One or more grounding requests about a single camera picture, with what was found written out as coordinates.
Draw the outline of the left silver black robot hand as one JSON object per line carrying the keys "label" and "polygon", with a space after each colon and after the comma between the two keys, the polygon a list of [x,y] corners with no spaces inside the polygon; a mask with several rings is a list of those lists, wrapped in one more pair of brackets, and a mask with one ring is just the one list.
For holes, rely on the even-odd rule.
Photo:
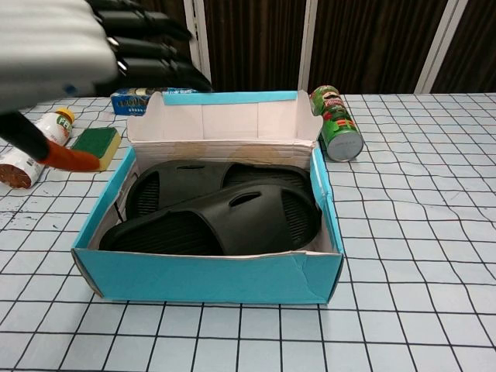
{"label": "left silver black robot hand", "polygon": [[96,156],[56,144],[23,109],[61,98],[107,97],[121,88],[211,91],[188,58],[152,36],[192,40],[179,22],[134,1],[3,1],[3,140],[41,164],[96,171]]}

